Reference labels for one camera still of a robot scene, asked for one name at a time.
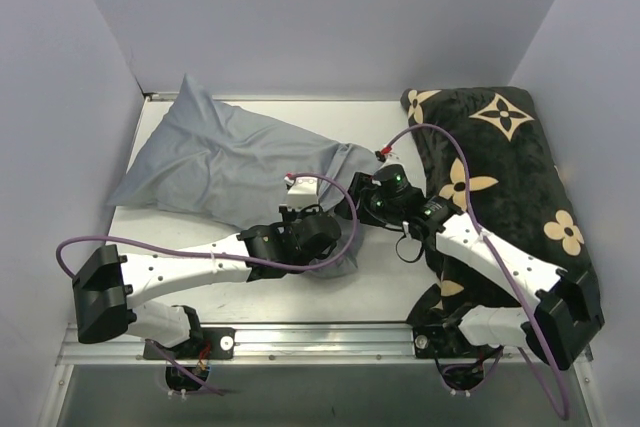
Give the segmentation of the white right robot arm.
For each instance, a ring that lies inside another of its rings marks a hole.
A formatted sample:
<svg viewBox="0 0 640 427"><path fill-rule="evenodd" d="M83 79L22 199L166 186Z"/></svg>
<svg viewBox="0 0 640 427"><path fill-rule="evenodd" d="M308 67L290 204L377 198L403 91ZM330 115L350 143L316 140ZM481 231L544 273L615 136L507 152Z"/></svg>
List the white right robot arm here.
<svg viewBox="0 0 640 427"><path fill-rule="evenodd" d="M358 172L349 187L365 225L400 229L420 254L454 258L518 301L516 307L466 302L450 314L414 324L433 358L484 347L527 348L565 371L604 324L596 273L566 269L528 254L484 229L453 202L425 197L397 163Z"/></svg>

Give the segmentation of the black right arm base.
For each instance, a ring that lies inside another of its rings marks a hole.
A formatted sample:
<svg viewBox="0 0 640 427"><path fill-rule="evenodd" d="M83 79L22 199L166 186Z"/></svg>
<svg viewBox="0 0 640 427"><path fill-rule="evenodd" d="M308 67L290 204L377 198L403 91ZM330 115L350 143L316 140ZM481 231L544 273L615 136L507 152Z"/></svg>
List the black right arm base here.
<svg viewBox="0 0 640 427"><path fill-rule="evenodd" d="M458 327L433 312L426 320L409 323L412 328L415 356L419 359L488 359L496 347L473 346Z"/></svg>

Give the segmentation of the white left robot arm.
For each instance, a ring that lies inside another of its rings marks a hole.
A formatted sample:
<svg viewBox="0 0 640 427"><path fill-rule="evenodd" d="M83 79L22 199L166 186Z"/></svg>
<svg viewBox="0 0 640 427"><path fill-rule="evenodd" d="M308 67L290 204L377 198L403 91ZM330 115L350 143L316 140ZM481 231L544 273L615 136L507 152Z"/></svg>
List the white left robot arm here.
<svg viewBox="0 0 640 427"><path fill-rule="evenodd" d="M97 248L72 280L77 336L97 344L123 334L151 339L180 358L196 355L204 335L196 310L160 297L216 283L247 283L301 273L336 248L341 229L313 206L175 257Z"/></svg>

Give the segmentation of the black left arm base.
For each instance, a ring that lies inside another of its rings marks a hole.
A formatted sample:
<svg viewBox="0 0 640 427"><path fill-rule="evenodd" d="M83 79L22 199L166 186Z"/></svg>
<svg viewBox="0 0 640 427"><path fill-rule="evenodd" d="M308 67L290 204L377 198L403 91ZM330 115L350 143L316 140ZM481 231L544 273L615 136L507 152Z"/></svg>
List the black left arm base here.
<svg viewBox="0 0 640 427"><path fill-rule="evenodd" d="M234 355L236 330L231 327L204 327L195 309L171 306L169 318L153 320L159 327L149 339L176 360L230 360Z"/></svg>

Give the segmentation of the grey pillowcase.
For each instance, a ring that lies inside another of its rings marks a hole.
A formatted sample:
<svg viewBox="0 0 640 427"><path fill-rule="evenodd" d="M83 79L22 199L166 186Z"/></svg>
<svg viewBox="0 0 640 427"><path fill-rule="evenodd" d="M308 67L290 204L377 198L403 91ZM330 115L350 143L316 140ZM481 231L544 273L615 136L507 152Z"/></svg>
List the grey pillowcase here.
<svg viewBox="0 0 640 427"><path fill-rule="evenodd" d="M208 216L244 230L279 220L284 177L311 172L331 210L356 173L374 173L375 154L284 121L215 100L185 75L173 105L110 195L111 206Z"/></svg>

